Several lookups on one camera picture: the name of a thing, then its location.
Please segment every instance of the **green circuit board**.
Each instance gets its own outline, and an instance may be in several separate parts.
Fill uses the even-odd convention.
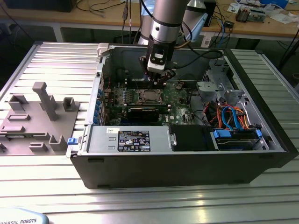
[[[127,89],[125,85],[114,87],[107,104],[108,125],[143,125],[127,119],[129,108],[155,108],[160,111],[157,122],[146,125],[166,126],[169,124],[195,124],[188,104],[189,89],[176,89],[177,84],[169,84],[163,90]]]

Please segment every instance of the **motherboard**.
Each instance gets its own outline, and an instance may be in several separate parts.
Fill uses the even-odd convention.
[[[195,124],[189,92],[190,88],[178,83],[168,83],[162,89],[128,88],[118,83],[105,92],[107,125]]]

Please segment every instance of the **small white label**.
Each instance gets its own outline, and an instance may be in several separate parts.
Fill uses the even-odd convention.
[[[18,138],[25,138],[23,135],[7,135],[9,139],[18,139]]]
[[[118,134],[119,132],[119,128],[112,128],[112,127],[109,127],[107,128],[107,133],[110,133],[110,134]]]

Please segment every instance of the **blue connector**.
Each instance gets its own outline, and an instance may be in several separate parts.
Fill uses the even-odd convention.
[[[257,136],[258,136],[259,139],[261,139],[262,136],[263,136],[261,130],[259,130],[259,129],[256,130],[256,134],[257,134]]]
[[[74,145],[77,145],[78,144],[78,139],[76,138],[69,138],[67,140],[67,145],[68,146],[74,146]]]
[[[232,137],[229,130],[225,130],[225,129],[216,129],[215,131],[213,131],[213,135],[215,138],[231,138]]]
[[[99,123],[99,120],[96,117],[93,117],[93,124],[97,125]]]

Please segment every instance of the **power supply label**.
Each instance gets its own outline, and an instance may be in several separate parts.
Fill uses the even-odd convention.
[[[149,131],[119,131],[119,152],[150,152]]]

